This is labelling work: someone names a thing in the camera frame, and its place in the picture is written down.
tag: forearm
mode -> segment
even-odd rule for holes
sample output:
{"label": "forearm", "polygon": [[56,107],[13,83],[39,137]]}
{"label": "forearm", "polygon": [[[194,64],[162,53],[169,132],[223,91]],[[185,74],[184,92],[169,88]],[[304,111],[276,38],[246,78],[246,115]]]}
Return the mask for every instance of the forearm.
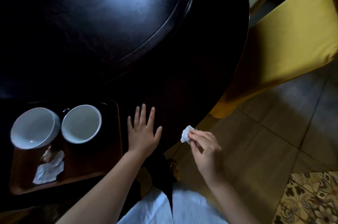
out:
{"label": "forearm", "polygon": [[144,157],[127,152],[116,166],[79,200],[57,224],[116,223]]}
{"label": "forearm", "polygon": [[227,181],[209,186],[229,224],[259,224]]}

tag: white bowl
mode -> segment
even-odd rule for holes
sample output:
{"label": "white bowl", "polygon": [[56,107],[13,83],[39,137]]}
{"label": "white bowl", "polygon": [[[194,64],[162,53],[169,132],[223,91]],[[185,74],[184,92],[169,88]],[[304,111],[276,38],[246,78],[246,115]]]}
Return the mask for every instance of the white bowl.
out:
{"label": "white bowl", "polygon": [[20,149],[41,148],[55,139],[60,127],[60,119],[53,111],[44,107],[32,108],[14,122],[11,141]]}
{"label": "white bowl", "polygon": [[99,132],[102,124],[100,111],[91,105],[73,108],[62,121],[63,137],[74,144],[90,141]]}

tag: brown tray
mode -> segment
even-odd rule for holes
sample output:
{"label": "brown tray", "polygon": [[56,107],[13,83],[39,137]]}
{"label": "brown tray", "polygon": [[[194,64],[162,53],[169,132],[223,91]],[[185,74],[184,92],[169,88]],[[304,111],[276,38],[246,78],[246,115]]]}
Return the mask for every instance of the brown tray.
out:
{"label": "brown tray", "polygon": [[106,175],[122,158],[119,109],[116,102],[112,100],[28,103],[26,105],[27,108],[23,109],[22,113],[34,107],[46,107],[59,115],[62,120],[64,117],[62,111],[64,109],[72,109],[82,104],[93,105],[101,112],[102,125],[98,134],[86,143],[71,144],[66,141],[61,132],[59,132],[51,145],[55,150],[62,149],[64,151],[64,170],[57,175],[55,181],[40,185],[35,185],[32,182],[37,167],[43,164],[41,156],[48,149],[48,146],[29,150],[15,148],[9,185],[13,194],[20,195]]}

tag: yellow chair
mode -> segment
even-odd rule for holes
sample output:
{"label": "yellow chair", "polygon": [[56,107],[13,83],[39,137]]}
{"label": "yellow chair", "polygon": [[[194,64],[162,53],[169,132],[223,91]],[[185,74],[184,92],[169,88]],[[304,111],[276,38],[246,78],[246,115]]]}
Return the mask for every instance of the yellow chair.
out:
{"label": "yellow chair", "polygon": [[210,114],[331,62],[338,56],[338,0],[286,0],[248,32],[232,81]]}

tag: patterned rug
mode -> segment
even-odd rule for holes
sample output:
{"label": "patterned rug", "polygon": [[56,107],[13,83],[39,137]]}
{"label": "patterned rug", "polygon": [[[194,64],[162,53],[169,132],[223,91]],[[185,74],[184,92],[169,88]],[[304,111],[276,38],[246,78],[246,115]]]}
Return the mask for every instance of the patterned rug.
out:
{"label": "patterned rug", "polygon": [[272,224],[338,223],[338,172],[291,174]]}

